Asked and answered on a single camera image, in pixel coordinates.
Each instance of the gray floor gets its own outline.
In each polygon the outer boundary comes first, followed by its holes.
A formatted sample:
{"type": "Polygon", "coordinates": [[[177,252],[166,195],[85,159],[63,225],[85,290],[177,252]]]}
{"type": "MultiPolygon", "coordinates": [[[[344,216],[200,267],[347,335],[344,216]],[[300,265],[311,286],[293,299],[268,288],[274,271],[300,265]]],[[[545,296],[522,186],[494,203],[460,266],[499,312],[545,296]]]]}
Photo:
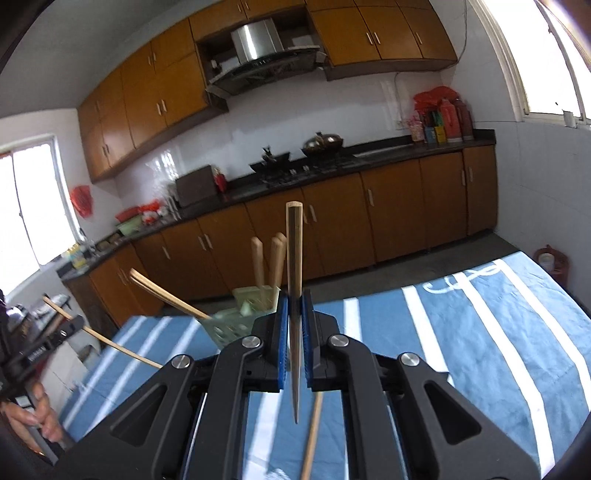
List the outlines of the gray floor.
{"type": "MultiPolygon", "coordinates": [[[[460,242],[410,255],[391,262],[353,273],[308,282],[304,286],[312,292],[314,303],[359,297],[380,291],[413,285],[504,257],[517,249],[494,233],[484,233],[460,242]]],[[[236,306],[233,298],[198,302],[198,309],[213,314],[236,306]]],[[[165,308],[162,314],[175,314],[175,309],[165,308]]]]}

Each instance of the range hood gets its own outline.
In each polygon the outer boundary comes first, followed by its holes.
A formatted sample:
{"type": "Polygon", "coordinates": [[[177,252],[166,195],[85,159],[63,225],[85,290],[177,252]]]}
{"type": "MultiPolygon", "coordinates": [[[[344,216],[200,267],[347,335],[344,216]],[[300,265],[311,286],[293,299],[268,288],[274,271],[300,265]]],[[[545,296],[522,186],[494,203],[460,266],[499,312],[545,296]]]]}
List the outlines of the range hood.
{"type": "Polygon", "coordinates": [[[270,18],[233,31],[232,41],[240,65],[212,78],[207,87],[208,92],[222,98],[311,72],[326,58],[317,45],[283,48],[270,18]]]}

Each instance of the bottle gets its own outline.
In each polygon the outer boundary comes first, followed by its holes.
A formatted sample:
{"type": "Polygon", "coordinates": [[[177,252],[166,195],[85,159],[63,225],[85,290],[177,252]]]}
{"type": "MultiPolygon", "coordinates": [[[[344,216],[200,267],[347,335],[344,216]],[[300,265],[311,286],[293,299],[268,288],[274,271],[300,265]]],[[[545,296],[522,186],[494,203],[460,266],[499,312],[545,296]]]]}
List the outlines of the bottle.
{"type": "Polygon", "coordinates": [[[448,99],[444,98],[439,104],[439,111],[443,118],[447,141],[449,143],[462,142],[462,127],[460,127],[456,107],[448,99]]]}

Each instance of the window frame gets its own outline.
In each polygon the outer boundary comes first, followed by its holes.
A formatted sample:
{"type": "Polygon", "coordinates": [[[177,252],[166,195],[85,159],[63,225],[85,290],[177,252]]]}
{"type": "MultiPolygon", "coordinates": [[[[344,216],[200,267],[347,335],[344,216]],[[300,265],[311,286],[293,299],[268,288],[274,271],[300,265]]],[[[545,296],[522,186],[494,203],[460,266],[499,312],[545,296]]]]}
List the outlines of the window frame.
{"type": "MultiPolygon", "coordinates": [[[[513,111],[515,114],[515,120],[518,122],[533,122],[533,123],[546,123],[546,124],[559,124],[564,125],[564,118],[562,115],[556,113],[540,113],[531,112],[530,106],[527,101],[527,95],[525,93],[525,87],[521,80],[519,68],[511,53],[511,48],[505,39],[505,35],[495,17],[492,15],[488,7],[483,0],[469,0],[476,12],[476,15],[480,19],[484,26],[487,35],[491,39],[493,49],[495,50],[496,56],[501,64],[501,69],[505,76],[505,81],[509,89],[509,96],[513,105],[513,111]]],[[[552,12],[548,10],[540,1],[531,0],[535,3],[535,6],[540,10],[541,15],[548,24],[550,32],[554,36],[554,40],[560,49],[566,67],[570,73],[571,81],[573,82],[574,91],[579,103],[581,111],[581,117],[577,118],[577,124],[579,125],[591,125],[591,119],[589,118],[589,112],[586,112],[585,105],[581,96],[578,79],[575,75],[569,55],[564,48],[564,44],[560,36],[558,35],[553,23],[550,21],[548,15],[552,15],[552,12]]]]}

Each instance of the red container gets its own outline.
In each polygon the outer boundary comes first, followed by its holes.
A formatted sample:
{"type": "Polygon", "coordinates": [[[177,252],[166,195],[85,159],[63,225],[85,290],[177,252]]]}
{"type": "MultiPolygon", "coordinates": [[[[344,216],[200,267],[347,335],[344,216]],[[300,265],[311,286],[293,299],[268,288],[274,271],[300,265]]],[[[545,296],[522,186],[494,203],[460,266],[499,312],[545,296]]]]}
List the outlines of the red container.
{"type": "Polygon", "coordinates": [[[452,105],[448,99],[444,98],[439,104],[439,111],[443,117],[447,142],[462,142],[462,127],[460,126],[460,119],[457,116],[455,105],[452,105]]]}
{"type": "Polygon", "coordinates": [[[115,215],[115,218],[117,218],[117,221],[119,223],[123,223],[129,220],[130,218],[139,215],[140,213],[141,212],[139,211],[139,207],[135,206],[130,207],[127,210],[123,210],[123,212],[119,212],[117,215],[115,215]]]}

